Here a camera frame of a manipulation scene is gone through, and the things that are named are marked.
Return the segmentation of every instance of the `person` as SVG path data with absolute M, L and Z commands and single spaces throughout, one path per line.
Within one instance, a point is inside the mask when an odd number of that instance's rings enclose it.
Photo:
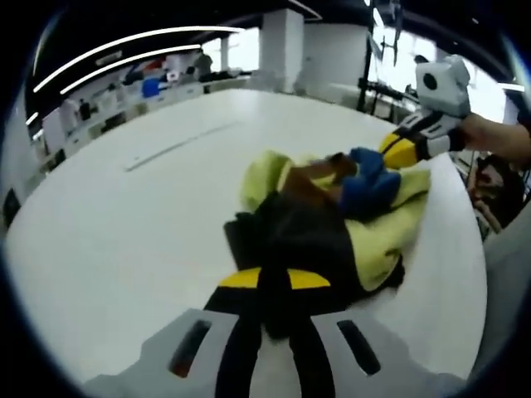
M 498 155 L 477 158 L 467 184 L 472 205 L 500 233 L 522 210 L 524 181 Z
M 495 153 L 520 169 L 531 166 L 531 124 L 507 125 L 477 114 L 460 129 L 466 147 Z M 485 242 L 487 309 L 485 328 L 472 376 L 495 360 L 513 336 L 518 314 L 531 281 L 531 205 L 524 208 L 498 235 Z
M 193 66 L 197 68 L 197 76 L 201 81 L 203 78 L 212 73 L 212 58 L 205 54 L 202 48 L 200 48 L 199 56 L 193 63 Z
M 90 104 L 85 102 L 83 99 L 80 100 L 80 117 L 82 121 L 90 119 Z
M 177 80 L 177 85 L 189 85 L 190 83 L 197 83 L 195 72 L 196 68 L 189 66 L 186 69 L 186 72 L 184 72 L 184 75 Z

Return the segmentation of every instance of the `chair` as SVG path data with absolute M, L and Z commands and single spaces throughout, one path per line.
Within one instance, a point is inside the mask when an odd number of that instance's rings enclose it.
M 9 226 L 13 223 L 13 220 L 20 210 L 20 207 L 21 206 L 17 199 L 17 195 L 15 195 L 13 189 L 10 189 L 2 206 L 3 222 L 6 228 L 9 228 Z

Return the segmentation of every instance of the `blue cloth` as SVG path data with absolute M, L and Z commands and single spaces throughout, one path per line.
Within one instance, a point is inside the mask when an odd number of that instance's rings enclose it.
M 342 181 L 339 209 L 343 216 L 365 221 L 389 211 L 400 189 L 400 174 L 385 168 L 380 152 L 354 148 L 348 156 L 357 163 L 358 173 Z
M 144 98 L 154 97 L 159 93 L 158 78 L 146 79 L 142 82 L 142 96 Z

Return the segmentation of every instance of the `white wall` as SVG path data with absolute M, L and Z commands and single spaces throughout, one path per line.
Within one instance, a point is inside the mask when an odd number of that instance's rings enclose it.
M 39 168 L 37 155 L 31 146 L 26 119 L 26 100 L 22 87 L 4 126 L 5 135 L 0 159 L 0 204 L 3 204 L 11 188 L 22 204 L 30 194 L 29 180 Z
M 264 16 L 260 29 L 260 69 L 283 77 L 285 71 L 285 10 Z
M 358 85 L 365 66 L 366 27 L 340 24 L 304 26 L 304 72 L 309 81 Z
M 105 90 L 111 83 L 116 83 L 120 78 L 125 77 L 125 74 L 132 66 L 114 70 L 108 75 L 101 76 L 99 79 L 91 81 L 89 84 L 80 87 L 78 90 L 71 92 L 69 98 L 76 102 L 81 99 L 88 101 L 97 92 Z

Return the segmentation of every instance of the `white table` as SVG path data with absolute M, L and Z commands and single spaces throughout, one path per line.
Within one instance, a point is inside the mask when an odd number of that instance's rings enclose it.
M 119 126 L 60 165 L 11 226 L 9 267 L 32 325 L 76 381 L 124 370 L 147 337 L 201 308 L 235 270 L 222 226 L 240 209 L 253 158 L 267 148 L 293 157 L 376 148 L 392 129 L 337 105 L 249 90 L 204 95 Z M 365 305 L 422 365 L 467 377 L 485 318 L 485 259 L 449 157 L 427 165 L 433 186 L 406 279 L 397 294 Z

